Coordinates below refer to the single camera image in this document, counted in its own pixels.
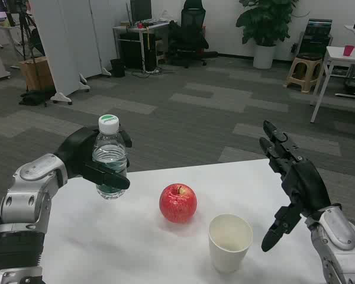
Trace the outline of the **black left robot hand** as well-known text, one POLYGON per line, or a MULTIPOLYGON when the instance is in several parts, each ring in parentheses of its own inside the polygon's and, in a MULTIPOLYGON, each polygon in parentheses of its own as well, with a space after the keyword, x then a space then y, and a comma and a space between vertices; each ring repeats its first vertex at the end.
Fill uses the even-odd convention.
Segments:
POLYGON ((96 126, 82 127, 68 136, 54 153, 65 165, 67 178, 83 177, 96 185, 128 189, 130 181, 92 160, 92 151, 99 134, 96 126))

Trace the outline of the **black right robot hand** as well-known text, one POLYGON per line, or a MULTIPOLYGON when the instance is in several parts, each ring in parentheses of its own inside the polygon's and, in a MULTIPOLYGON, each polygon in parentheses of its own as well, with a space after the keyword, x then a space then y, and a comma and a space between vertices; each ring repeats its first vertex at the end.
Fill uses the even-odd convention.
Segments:
POLYGON ((259 144, 269 166, 280 174, 282 189, 291 203, 275 213, 275 221, 263 238, 264 252, 272 249, 284 234, 290 234, 301 216, 319 216, 319 211, 331 205, 327 188, 314 164, 307 159, 294 141, 270 121, 263 122, 266 138, 259 144))

